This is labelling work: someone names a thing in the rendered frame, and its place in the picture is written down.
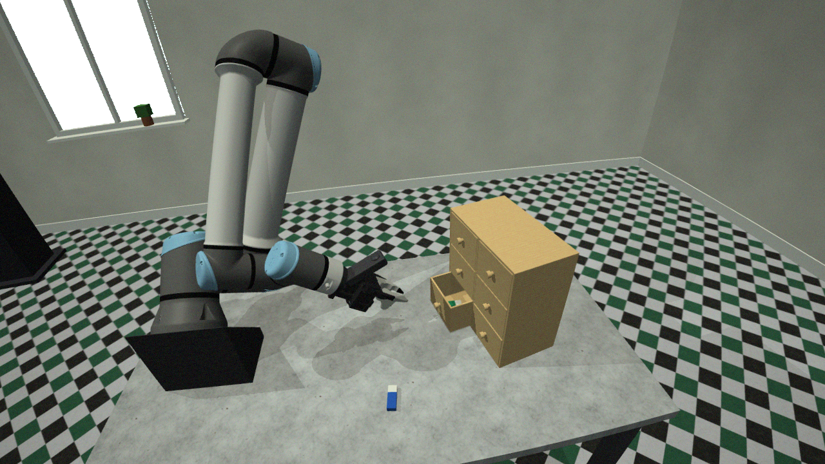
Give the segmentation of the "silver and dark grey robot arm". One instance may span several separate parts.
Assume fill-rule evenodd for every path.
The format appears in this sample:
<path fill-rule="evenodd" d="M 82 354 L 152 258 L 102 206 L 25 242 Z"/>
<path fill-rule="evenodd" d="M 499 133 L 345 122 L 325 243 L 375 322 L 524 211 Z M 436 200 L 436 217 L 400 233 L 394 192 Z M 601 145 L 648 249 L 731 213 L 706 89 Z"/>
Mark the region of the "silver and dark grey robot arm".
<path fill-rule="evenodd" d="M 269 30 L 247 30 L 219 50 L 206 231 L 163 242 L 160 306 L 150 334 L 227 327 L 219 293 L 298 285 L 331 295 L 338 289 L 341 261 L 279 236 L 307 95 L 317 89 L 321 71 L 317 51 Z M 263 77 L 266 94 L 247 185 L 255 92 Z"/>

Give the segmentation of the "blue and white eraser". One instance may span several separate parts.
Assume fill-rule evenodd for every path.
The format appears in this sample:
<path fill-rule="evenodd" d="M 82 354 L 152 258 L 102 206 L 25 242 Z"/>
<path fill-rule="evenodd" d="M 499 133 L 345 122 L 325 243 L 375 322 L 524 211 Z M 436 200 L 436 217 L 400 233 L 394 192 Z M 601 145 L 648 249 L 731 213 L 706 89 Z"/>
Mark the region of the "blue and white eraser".
<path fill-rule="evenodd" d="M 387 411 L 396 411 L 397 385 L 388 385 Z"/>

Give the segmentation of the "tan wooden drawer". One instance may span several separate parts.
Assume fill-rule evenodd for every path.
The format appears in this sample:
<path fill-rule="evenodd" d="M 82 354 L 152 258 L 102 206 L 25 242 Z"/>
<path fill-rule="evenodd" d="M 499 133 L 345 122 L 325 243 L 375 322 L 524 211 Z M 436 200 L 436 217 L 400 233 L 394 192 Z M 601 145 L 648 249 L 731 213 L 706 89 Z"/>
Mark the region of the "tan wooden drawer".
<path fill-rule="evenodd" d="M 480 240 L 478 241 L 477 272 L 508 308 L 513 275 Z"/>
<path fill-rule="evenodd" d="M 472 330 L 478 335 L 478 338 L 485 345 L 493 360 L 499 364 L 499 356 L 503 340 L 499 337 L 496 330 L 494 330 L 482 314 L 480 309 L 474 304 L 472 308 Z"/>
<path fill-rule="evenodd" d="M 477 241 L 478 238 L 451 212 L 451 242 L 474 269 L 476 268 Z"/>
<path fill-rule="evenodd" d="M 457 251 L 457 249 L 454 246 L 452 246 L 452 244 L 450 270 L 454 275 L 456 275 L 458 281 L 462 284 L 462 286 L 465 288 L 467 293 L 471 295 L 472 298 L 472 294 L 474 294 L 475 271 L 472 269 L 471 265 L 468 264 L 465 258 Z"/>
<path fill-rule="evenodd" d="M 430 277 L 431 303 L 441 315 L 450 332 L 471 325 L 472 299 L 452 275 L 451 271 Z M 451 307 L 451 300 L 461 300 L 461 304 Z"/>
<path fill-rule="evenodd" d="M 506 325 L 507 309 L 499 302 L 497 296 L 492 293 L 491 289 L 482 281 L 481 277 L 476 274 L 476 287 L 474 301 L 478 308 L 497 330 L 498 334 L 503 338 L 504 329 Z M 489 308 L 489 309 L 487 309 Z"/>

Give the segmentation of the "brown wooden chest of drawers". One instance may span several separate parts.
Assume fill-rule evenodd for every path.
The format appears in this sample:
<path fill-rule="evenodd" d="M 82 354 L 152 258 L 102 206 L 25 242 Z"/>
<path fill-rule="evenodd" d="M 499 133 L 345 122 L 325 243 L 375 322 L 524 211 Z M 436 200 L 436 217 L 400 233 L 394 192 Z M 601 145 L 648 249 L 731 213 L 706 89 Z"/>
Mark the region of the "brown wooden chest of drawers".
<path fill-rule="evenodd" d="M 579 252 L 506 196 L 450 208 L 512 273 L 499 368 L 553 347 Z M 478 262 L 478 241 L 474 294 Z M 454 244 L 452 244 L 454 246 Z M 454 246 L 456 247 L 456 246 Z M 477 304 L 476 304 L 477 306 Z M 478 307 L 478 306 L 477 306 Z"/>

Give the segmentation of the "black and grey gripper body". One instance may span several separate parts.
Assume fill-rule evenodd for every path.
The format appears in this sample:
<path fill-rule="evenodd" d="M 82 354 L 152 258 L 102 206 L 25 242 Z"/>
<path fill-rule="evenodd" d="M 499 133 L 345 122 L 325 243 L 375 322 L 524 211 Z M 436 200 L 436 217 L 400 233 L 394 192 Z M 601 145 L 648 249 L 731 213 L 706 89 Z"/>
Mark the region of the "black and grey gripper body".
<path fill-rule="evenodd" d="M 345 300 L 347 300 L 349 308 L 358 309 L 359 311 L 366 312 L 368 308 L 370 308 L 373 305 L 375 298 L 375 296 L 373 295 L 372 291 L 369 290 L 369 288 L 371 287 L 373 289 L 381 289 L 378 280 L 373 274 L 371 274 L 368 277 L 365 277 L 362 281 L 354 283 L 353 287 L 349 287 L 349 284 L 347 283 L 347 267 L 343 266 L 343 268 L 344 270 L 342 281 L 338 289 L 336 289 L 336 291 L 334 291 L 333 294 L 328 295 L 328 298 L 333 299 L 334 296 L 344 298 Z"/>

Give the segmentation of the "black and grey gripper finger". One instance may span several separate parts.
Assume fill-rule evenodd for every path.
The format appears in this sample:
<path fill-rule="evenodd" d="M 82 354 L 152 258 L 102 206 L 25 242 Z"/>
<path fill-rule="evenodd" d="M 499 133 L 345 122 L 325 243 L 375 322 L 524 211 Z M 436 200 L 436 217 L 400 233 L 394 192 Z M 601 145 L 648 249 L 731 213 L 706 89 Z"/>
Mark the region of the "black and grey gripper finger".
<path fill-rule="evenodd" d="M 379 302 L 381 302 L 381 309 L 388 309 L 395 302 L 408 302 L 409 301 L 407 298 L 405 298 L 404 295 L 400 295 L 398 293 L 392 293 L 392 291 L 390 291 L 389 289 L 386 289 L 386 288 L 383 288 L 383 289 L 369 288 L 369 290 L 371 290 L 372 293 L 375 295 L 375 299 L 377 299 L 377 300 L 379 300 Z M 386 299 L 388 299 L 388 300 L 386 300 Z M 391 300 L 391 302 L 390 302 L 390 300 Z"/>
<path fill-rule="evenodd" d="M 394 283 L 388 281 L 386 278 L 384 278 L 380 275 L 377 275 L 375 273 L 373 273 L 373 275 L 378 280 L 381 289 L 386 288 L 386 289 L 389 289 L 390 291 L 394 290 L 394 291 L 396 291 L 396 293 L 404 294 L 403 290 L 400 289 L 400 287 L 397 287 L 397 285 L 395 285 Z"/>

